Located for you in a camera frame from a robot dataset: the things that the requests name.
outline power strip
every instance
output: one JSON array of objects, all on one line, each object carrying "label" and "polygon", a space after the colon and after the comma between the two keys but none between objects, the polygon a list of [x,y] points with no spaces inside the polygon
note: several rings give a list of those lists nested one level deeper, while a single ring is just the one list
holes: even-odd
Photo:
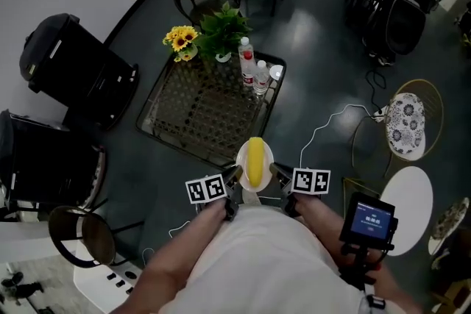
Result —
[{"label": "power strip", "polygon": [[383,107],[381,109],[381,114],[379,111],[377,111],[376,113],[373,114],[373,119],[375,119],[375,122],[377,123],[381,123],[382,121],[384,121],[384,116],[386,114],[386,112],[388,111],[388,105],[386,105],[385,107]]}]

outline glass tabletop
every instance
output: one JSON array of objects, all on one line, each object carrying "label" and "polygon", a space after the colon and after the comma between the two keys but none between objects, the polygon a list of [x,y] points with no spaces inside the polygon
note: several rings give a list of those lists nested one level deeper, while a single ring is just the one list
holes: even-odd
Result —
[{"label": "glass tabletop", "polygon": [[138,129],[217,168],[232,165],[242,144],[263,135],[286,73],[280,58],[255,52],[255,59],[265,60],[269,69],[283,67],[263,95],[244,86],[238,55],[227,63],[199,58],[175,63],[170,57],[138,117]]}]

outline green plant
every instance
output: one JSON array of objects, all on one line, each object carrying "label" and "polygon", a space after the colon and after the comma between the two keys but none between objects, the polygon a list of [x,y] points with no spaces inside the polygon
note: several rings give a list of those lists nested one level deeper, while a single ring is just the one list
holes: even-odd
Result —
[{"label": "green plant", "polygon": [[214,58],[217,54],[224,56],[237,52],[241,38],[251,30],[247,20],[239,15],[237,8],[231,8],[228,1],[222,5],[221,12],[205,15],[201,23],[202,34],[195,40],[200,55]]}]

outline water bottle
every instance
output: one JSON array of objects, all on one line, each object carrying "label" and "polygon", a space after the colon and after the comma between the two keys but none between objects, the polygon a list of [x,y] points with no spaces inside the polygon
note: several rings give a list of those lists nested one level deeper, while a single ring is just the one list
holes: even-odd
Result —
[{"label": "water bottle", "polygon": [[268,90],[268,81],[270,79],[270,72],[266,67],[264,60],[259,60],[257,63],[257,71],[253,77],[253,90],[255,94],[265,94]]},{"label": "water bottle", "polygon": [[253,46],[249,38],[242,37],[238,47],[238,57],[241,61],[242,80],[247,87],[253,86],[253,72],[256,69],[255,58],[253,57]]}]

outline small screen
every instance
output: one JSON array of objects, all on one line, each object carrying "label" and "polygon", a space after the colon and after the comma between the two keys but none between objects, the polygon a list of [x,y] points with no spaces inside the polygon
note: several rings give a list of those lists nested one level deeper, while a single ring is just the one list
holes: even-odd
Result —
[{"label": "small screen", "polygon": [[388,235],[390,220],[391,213],[359,202],[353,217],[351,230],[384,240]]}]

